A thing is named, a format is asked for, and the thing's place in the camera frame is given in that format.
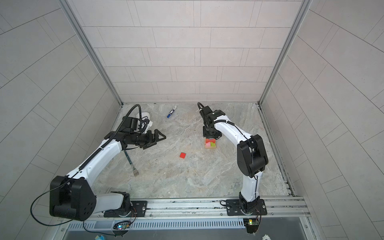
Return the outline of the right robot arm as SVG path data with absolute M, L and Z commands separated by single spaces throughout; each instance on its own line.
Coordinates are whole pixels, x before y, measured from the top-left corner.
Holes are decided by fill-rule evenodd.
M 265 216 L 267 210 L 264 200 L 260 198 L 259 186 L 269 160 L 262 137 L 246 133 L 221 110 L 212 111 L 200 102 L 197 105 L 204 122 L 204 138 L 218 140 L 226 136 L 237 147 L 237 165 L 243 174 L 243 185 L 239 204 L 226 202 L 227 206 L 240 210 L 243 215 Z

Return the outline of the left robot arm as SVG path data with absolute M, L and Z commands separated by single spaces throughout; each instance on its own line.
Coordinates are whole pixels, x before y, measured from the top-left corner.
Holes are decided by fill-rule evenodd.
M 128 150 L 130 145 L 145 150 L 166 139 L 159 130 L 143 130 L 139 122 L 140 119 L 124 117 L 118 129 L 108 133 L 81 165 L 51 181 L 51 216 L 85 221 L 100 212 L 105 212 L 108 217 L 126 217 L 133 212 L 128 193 L 111 192 L 97 196 L 92 185 L 109 162 L 120 152 Z

